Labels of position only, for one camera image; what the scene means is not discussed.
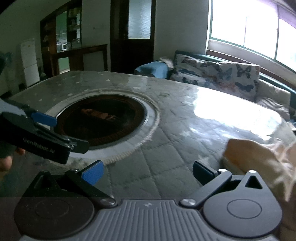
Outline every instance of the beige cloth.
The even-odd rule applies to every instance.
[[[268,145],[231,139],[223,163],[233,174],[260,174],[283,210],[281,241],[296,241],[296,142],[285,147],[279,139]]]

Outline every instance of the finger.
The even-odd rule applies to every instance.
[[[23,154],[26,153],[26,151],[25,151],[24,149],[19,148],[19,147],[15,150],[15,152],[16,152],[17,154],[19,154],[19,155],[23,155]]]
[[[12,156],[0,158],[0,172],[8,171],[12,165]]]

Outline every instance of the logo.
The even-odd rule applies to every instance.
[[[147,202],[147,203],[144,204],[144,206],[145,206],[145,207],[150,207],[150,206],[152,206],[152,203]]]
[[[25,143],[28,143],[28,144],[30,144],[30,145],[33,145],[33,146],[35,146],[35,147],[37,147],[37,148],[39,148],[39,149],[42,149],[42,150],[44,150],[44,151],[49,151],[49,152],[51,152],[51,153],[54,153],[54,151],[55,151],[55,150],[50,149],[50,148],[48,148],[48,147],[45,147],[45,146],[43,146],[43,145],[41,145],[41,144],[38,144],[38,143],[33,142],[33,141],[30,141],[30,140],[26,139],[25,137],[23,138],[23,141],[24,141]]]

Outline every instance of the triangular cutout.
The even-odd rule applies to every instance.
[[[256,188],[256,189],[262,189],[261,184],[259,183],[258,179],[255,176],[251,176],[246,183],[247,188]]]

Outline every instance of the sofa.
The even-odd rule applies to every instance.
[[[210,55],[176,51],[173,62],[155,61],[135,74],[195,84],[247,99],[277,111],[286,121],[295,114],[296,91],[260,73],[258,65],[234,63]]]

